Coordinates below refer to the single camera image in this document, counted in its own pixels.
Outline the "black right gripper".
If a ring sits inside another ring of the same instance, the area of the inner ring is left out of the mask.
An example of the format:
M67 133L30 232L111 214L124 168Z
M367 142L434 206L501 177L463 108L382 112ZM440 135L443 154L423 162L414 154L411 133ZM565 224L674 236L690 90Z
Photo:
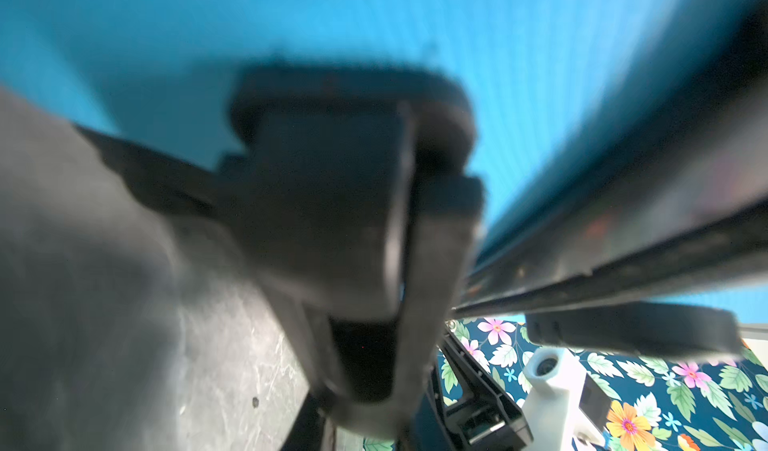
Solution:
M462 396L443 411L455 450L523 450L533 442L522 409L447 328L440 351L454 372Z

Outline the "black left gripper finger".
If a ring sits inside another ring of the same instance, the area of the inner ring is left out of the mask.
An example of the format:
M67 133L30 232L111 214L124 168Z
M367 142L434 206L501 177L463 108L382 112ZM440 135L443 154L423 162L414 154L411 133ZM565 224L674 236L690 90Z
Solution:
M336 427L317 399L307 394L281 451L335 451Z

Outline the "blue hard-shell suitcase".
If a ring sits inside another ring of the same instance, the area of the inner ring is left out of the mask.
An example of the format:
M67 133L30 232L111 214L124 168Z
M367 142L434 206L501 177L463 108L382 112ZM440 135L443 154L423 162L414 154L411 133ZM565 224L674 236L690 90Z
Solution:
M1 442L454 449L451 318L738 358L767 0L1 0Z

